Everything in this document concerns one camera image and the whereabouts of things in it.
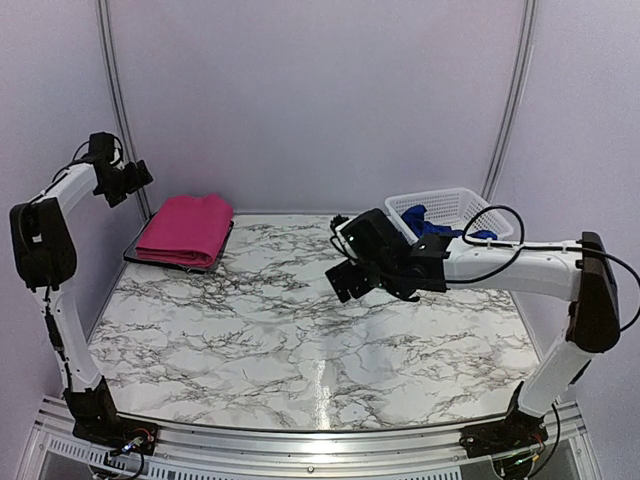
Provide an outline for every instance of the white basket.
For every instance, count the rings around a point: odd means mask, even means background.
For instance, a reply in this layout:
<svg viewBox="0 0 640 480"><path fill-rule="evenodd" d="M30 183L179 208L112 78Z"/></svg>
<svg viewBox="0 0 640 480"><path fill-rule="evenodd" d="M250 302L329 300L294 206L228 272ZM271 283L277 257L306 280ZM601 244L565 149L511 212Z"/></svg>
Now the white basket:
<svg viewBox="0 0 640 480"><path fill-rule="evenodd" d="M396 195L387 198L384 204L396 228L402 232L409 243L417 242L418 237L400 216L410 207L424 205L427 209L425 220L436 225L448 225L453 229L462 230L476 213L489 206L480 195L467 188ZM480 217L469 233L477 230L491 230L500 239L513 233L513 227L498 210L492 210Z"/></svg>

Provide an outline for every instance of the white wall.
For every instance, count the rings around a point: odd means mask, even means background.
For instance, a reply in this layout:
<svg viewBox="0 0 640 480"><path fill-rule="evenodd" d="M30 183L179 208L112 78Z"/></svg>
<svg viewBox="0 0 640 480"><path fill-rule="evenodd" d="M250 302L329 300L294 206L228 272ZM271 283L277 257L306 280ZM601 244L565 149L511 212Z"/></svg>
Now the white wall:
<svg viewBox="0 0 640 480"><path fill-rule="evenodd" d="M512 0L113 2L152 203L358 211L479 190L515 61Z"/></svg>
<svg viewBox="0 0 640 480"><path fill-rule="evenodd" d="M531 240L599 232L640 269L640 4L540 2L535 52L495 200L511 204ZM638 306L616 270L623 322ZM566 305L520 296L545 348ZM640 325L587 370L578 401L607 480L638 478Z"/></svg>
<svg viewBox="0 0 640 480"><path fill-rule="evenodd" d="M91 132L115 131L96 25L93 2L22 0L0 7L2 478L14 476L43 394L61 390L44 320L15 271L9 210L44 188ZM85 329L138 224L134 201L110 210L103 198L90 198L73 212Z"/></svg>

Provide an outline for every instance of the marble surface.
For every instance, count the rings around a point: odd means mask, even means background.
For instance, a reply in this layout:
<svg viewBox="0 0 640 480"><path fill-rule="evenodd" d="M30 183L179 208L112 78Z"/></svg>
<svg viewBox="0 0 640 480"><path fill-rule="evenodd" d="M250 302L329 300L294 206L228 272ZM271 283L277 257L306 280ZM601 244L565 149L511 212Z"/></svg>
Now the marble surface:
<svg viewBox="0 0 640 480"><path fill-rule="evenodd" d="M510 296L341 304L330 217L239 216L213 276L130 264L90 345L119 410L211 425L375 429L506 410L537 358Z"/></svg>

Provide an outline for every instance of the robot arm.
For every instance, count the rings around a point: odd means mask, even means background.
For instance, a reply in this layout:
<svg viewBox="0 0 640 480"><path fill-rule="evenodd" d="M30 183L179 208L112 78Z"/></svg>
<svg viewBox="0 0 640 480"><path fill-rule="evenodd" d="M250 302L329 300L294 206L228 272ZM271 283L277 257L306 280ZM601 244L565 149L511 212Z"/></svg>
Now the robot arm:
<svg viewBox="0 0 640 480"><path fill-rule="evenodd" d="M410 245L378 209L332 222L334 246L347 257L326 275L342 302L383 288L407 301L416 290L491 288L551 295L570 302L569 321L535 372L518 386L506 417L462 430L470 458L548 438L543 418L591 359L620 337L617 288L604 246L586 232L562 243L486 242L425 235Z"/></svg>
<svg viewBox="0 0 640 480"><path fill-rule="evenodd" d="M87 194L104 195L114 207L153 180L141 160L125 164L115 137L92 134L89 151L72 162L53 184L28 203L10 212L16 268L41 307L56 351L64 398L76 420L74 435L91 442L126 451L140 436L150 432L140 450L153 453L157 425L122 418L104 377L94 363L76 307L73 276L76 251L65 218Z"/></svg>

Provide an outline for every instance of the folded towel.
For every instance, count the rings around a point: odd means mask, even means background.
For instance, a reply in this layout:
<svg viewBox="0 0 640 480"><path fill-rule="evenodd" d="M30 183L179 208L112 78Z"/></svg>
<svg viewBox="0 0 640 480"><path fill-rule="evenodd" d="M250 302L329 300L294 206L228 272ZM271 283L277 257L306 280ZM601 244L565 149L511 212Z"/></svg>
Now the folded towel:
<svg viewBox="0 0 640 480"><path fill-rule="evenodd" d="M136 252L144 260L210 267L229 230L233 209L217 195L168 199L141 235Z"/></svg>

